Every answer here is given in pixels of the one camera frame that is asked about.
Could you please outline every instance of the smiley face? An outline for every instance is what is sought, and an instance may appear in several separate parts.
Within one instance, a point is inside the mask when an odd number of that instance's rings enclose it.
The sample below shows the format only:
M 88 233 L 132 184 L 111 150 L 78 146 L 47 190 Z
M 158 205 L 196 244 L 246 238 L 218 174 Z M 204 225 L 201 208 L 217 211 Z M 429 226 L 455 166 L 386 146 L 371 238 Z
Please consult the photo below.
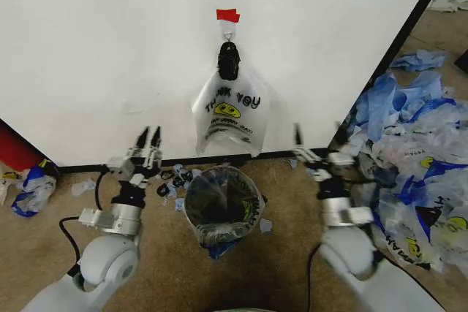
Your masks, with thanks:
M 418 242 L 415 239 L 412 239 L 411 237 L 406 237 L 405 240 L 408 243 L 409 252 L 415 257 L 420 257 L 421 248 L 419 247 Z
M 241 113 L 234 106 L 229 105 L 225 102 L 218 104 L 218 106 L 214 108 L 214 113 L 216 113 L 217 115 L 231 118 L 241 117 Z

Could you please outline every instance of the white board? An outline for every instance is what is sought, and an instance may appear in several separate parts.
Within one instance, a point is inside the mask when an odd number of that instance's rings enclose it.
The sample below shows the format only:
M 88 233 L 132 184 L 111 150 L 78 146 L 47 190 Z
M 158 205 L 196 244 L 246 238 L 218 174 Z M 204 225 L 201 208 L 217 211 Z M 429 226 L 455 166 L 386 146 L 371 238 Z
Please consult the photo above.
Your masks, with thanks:
M 290 150 L 294 122 L 325 147 L 417 1 L 0 0 L 0 114 L 59 165 L 104 163 L 158 124 L 165 159 L 196 157 L 215 11 L 237 8 L 241 58 L 273 92 L 263 151 Z

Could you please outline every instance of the floor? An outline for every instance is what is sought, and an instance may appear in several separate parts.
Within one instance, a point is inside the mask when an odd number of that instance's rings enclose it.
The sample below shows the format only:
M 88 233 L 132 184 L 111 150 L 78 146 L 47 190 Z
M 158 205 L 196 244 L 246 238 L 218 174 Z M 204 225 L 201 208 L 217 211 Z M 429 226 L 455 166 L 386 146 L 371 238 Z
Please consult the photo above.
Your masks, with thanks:
M 456 87 L 458 97 L 468 99 L 468 75 L 452 65 L 468 49 L 468 12 L 427 12 L 404 45 L 449 51 L 438 69 L 446 85 Z M 396 73 L 402 84 L 415 74 Z M 320 240 L 322 225 L 317 184 L 299 166 L 292 170 L 282 160 L 253 161 L 242 167 L 268 198 L 264 218 L 273 221 L 273 233 L 258 228 L 219 261 L 199 247 L 183 213 L 175 212 L 174 200 L 164 206 L 156 195 L 159 181 L 148 189 L 143 212 L 141 261 L 135 277 L 107 304 L 106 311 L 212 311 L 249 306 L 275 311 L 304 311 L 306 260 Z M 8 206 L 0 208 L 2 311 L 18 311 L 41 288 L 61 277 L 73 263 L 71 246 L 58 228 L 58 220 L 94 207 L 92 192 L 71 194 L 71 185 L 97 179 L 96 173 L 65 175 L 46 209 L 24 219 Z M 101 203 L 108 207 L 118 184 L 106 175 Z M 11 203 L 12 195 L 7 198 Z M 68 222 L 67 227 L 83 249 L 99 235 L 92 229 Z M 466 279 L 450 268 L 443 275 L 419 267 L 408 270 L 445 306 L 461 311 L 468 303 Z M 358 303 L 335 272 L 316 256 L 312 266 L 314 311 L 357 311 Z

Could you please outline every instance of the wastebasket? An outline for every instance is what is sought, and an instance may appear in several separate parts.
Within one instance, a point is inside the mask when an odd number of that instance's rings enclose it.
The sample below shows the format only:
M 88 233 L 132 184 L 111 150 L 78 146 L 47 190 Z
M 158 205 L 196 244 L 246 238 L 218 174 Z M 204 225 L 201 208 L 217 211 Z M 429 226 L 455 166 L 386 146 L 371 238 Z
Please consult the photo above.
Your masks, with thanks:
M 185 197 L 185 213 L 195 236 L 214 259 L 253 230 L 264 208 L 255 183 L 231 166 L 202 172 Z

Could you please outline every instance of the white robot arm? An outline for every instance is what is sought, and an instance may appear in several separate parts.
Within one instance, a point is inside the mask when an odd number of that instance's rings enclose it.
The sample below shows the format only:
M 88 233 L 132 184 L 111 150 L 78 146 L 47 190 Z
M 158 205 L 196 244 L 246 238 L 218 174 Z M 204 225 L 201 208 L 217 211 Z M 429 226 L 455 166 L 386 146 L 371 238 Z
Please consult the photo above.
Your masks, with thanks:
M 135 273 L 140 260 L 140 214 L 145 207 L 145 188 L 161 167 L 160 128 L 146 145 L 148 133 L 147 127 L 113 172 L 120 180 L 121 191 L 112 199 L 111 212 L 86 208 L 78 219 L 107 234 L 91 241 L 67 274 L 43 289 L 23 311 L 100 311 Z M 87 292 L 85 282 L 94 289 Z
M 295 144 L 295 155 L 314 170 L 320 186 L 317 198 L 326 227 L 319 251 L 356 293 L 365 311 L 444 311 L 415 279 L 387 260 L 358 227 L 373 221 L 371 210 L 352 207 L 343 179 L 331 172 L 331 166 L 350 166 L 354 159 L 341 153 L 320 158 L 303 147 L 298 126 Z

